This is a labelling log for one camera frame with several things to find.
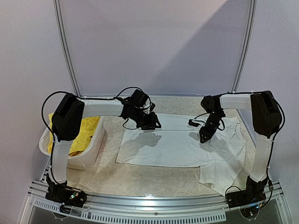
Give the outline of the white t-shirt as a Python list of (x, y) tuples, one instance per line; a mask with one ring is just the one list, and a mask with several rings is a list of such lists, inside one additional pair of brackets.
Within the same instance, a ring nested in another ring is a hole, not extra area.
[(162, 127), (143, 131), (134, 129), (130, 120), (124, 132), (116, 161), (118, 163), (168, 167), (200, 168), (199, 183), (210, 184), (212, 190), (225, 195), (244, 167), (246, 141), (237, 117), (223, 118), (223, 131), (217, 130), (205, 143), (200, 142), (199, 129), (206, 117), (190, 126), (190, 116), (158, 114)]

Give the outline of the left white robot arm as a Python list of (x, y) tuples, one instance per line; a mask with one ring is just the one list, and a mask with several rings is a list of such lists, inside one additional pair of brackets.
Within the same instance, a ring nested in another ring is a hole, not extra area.
[(67, 182), (67, 163), (73, 141), (82, 127), (83, 119), (90, 117), (119, 117), (135, 122), (136, 129), (155, 130), (161, 128), (154, 112), (155, 104), (141, 89), (132, 95), (112, 98), (84, 98), (62, 91), (63, 98), (51, 117), (52, 125), (46, 127), (52, 134), (50, 170), (47, 181), (55, 186), (51, 194), (60, 203), (69, 199), (69, 191), (60, 184)]

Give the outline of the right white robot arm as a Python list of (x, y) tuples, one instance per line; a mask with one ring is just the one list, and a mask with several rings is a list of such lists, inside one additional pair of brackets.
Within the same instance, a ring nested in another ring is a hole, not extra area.
[(256, 133), (256, 153), (254, 165), (246, 182), (247, 189), (242, 192), (242, 200), (252, 203), (260, 195), (269, 181), (269, 165), (276, 135), (284, 125), (285, 115), (271, 91), (223, 93), (203, 97), (201, 107), (208, 118), (199, 130), (200, 142), (205, 143), (213, 137), (225, 117), (225, 109), (251, 111), (252, 126)]

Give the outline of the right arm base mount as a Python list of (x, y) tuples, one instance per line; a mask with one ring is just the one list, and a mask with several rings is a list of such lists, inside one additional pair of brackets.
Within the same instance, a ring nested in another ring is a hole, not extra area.
[(267, 198), (262, 183), (249, 183), (246, 185), (245, 190), (238, 188), (238, 191), (228, 192), (232, 187), (235, 186), (229, 187), (225, 192), (225, 199), (228, 202), (229, 208), (256, 204), (257, 208), (261, 209), (270, 201), (274, 190), (273, 184), (270, 182), (270, 196)]

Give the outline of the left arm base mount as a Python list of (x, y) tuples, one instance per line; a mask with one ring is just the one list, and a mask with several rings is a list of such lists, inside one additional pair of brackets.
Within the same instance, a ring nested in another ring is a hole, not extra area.
[(83, 208), (87, 201), (87, 194), (79, 189), (67, 186), (67, 182), (63, 184), (54, 183), (49, 174), (46, 175), (48, 184), (45, 198), (49, 201), (63, 204), (65, 206), (74, 206)]

